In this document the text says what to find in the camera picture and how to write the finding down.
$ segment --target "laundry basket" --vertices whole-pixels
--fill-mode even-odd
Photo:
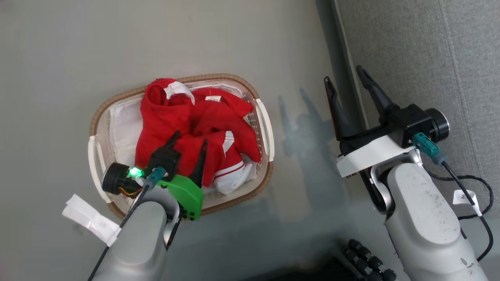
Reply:
[[[259,194],[266,187],[273,172],[275,144],[266,107],[254,87],[244,79],[232,74],[207,74],[177,80],[190,89],[220,88],[239,96],[254,106],[253,111],[246,116],[245,120],[255,130],[260,149],[261,161],[256,165],[257,177],[244,183],[229,195],[224,195],[218,191],[205,193],[201,215],[229,208]],[[90,174],[100,196],[106,201],[109,209],[119,218],[125,217],[132,200],[122,194],[115,195],[102,189],[106,168],[117,161],[114,142],[110,134],[110,108],[120,103],[140,100],[144,96],[145,89],[146,86],[143,86],[108,99],[99,107],[90,125],[90,139],[88,141]]]

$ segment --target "sticker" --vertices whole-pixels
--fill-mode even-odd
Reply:
[[[476,193],[474,191],[467,190],[469,193],[470,197],[472,198],[472,201],[477,205],[478,204],[478,198],[476,197]],[[453,193],[453,205],[457,204],[471,204],[469,202],[469,199],[467,199],[465,193],[462,191],[462,189],[455,190]]]
[[[220,95],[208,95],[205,97],[205,101],[221,102],[222,96]]]

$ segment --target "basket handle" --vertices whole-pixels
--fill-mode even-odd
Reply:
[[[265,153],[269,156],[269,162],[272,162],[275,157],[275,138],[273,135],[273,127],[271,126],[271,119],[269,118],[268,111],[260,98],[255,100],[257,102],[257,113],[260,127],[262,128],[262,139],[264,140]]]
[[[99,158],[99,162],[96,161],[96,152]],[[90,167],[90,175],[92,175],[92,180],[94,182],[95,188],[97,188],[97,192],[99,195],[106,201],[106,203],[111,203],[110,197],[106,194],[106,192],[101,187],[101,180],[99,179],[99,174],[97,172],[97,167],[100,166],[102,173],[106,171],[106,164],[104,163],[103,150],[101,149],[101,145],[96,141],[96,136],[92,135],[88,140],[88,166]]]

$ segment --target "white tag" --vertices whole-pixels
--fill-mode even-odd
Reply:
[[[214,102],[221,102],[221,96],[220,95],[207,95],[205,97],[205,101],[214,101]]]
[[[476,205],[478,204],[478,199],[476,198],[476,193],[474,193],[474,191],[470,191],[470,190],[467,190],[467,192],[469,193],[470,197],[472,198],[472,201],[474,201],[474,203],[476,203]],[[462,189],[458,189],[458,190],[455,190],[455,192],[453,193],[453,205],[457,205],[457,204],[471,204],[469,202],[469,200],[467,199],[465,193],[462,191]]]
[[[170,83],[168,87],[164,88],[163,90],[165,91],[167,100],[170,100],[173,95],[184,94],[191,99],[193,105],[195,104],[195,96],[193,95],[193,93],[191,93],[186,85],[182,84],[179,81]]]
[[[66,204],[66,208],[62,211],[63,216],[90,230],[111,247],[116,241],[118,233],[122,230],[118,224],[101,215],[76,194],[73,194],[73,197]]]
[[[478,204],[478,198],[476,197],[476,193],[471,190],[467,190],[467,193],[469,193],[470,197],[472,198],[472,201],[474,201],[475,205],[472,207],[474,208],[475,213],[481,217],[481,210],[479,209],[479,204]],[[471,202],[469,202],[469,199],[467,199],[465,193],[462,191],[462,189],[457,189],[453,193],[453,205],[457,204],[469,204],[471,205]]]

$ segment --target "white tape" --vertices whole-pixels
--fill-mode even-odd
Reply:
[[[471,202],[469,202],[469,199],[467,199],[467,197],[466,197],[465,193],[462,191],[462,189],[457,189],[453,193],[453,204],[454,205],[457,205],[457,204],[472,205],[477,216],[481,217],[483,214],[481,214],[481,209],[479,209],[478,198],[476,197],[476,193],[474,191],[471,191],[471,190],[467,190],[467,193],[469,193],[469,195],[472,198],[472,201],[474,201],[475,205],[472,205]]]
[[[110,247],[122,230],[118,224],[101,215],[76,194],[73,194],[71,199],[66,202],[66,208],[62,211],[62,215],[90,230]]]

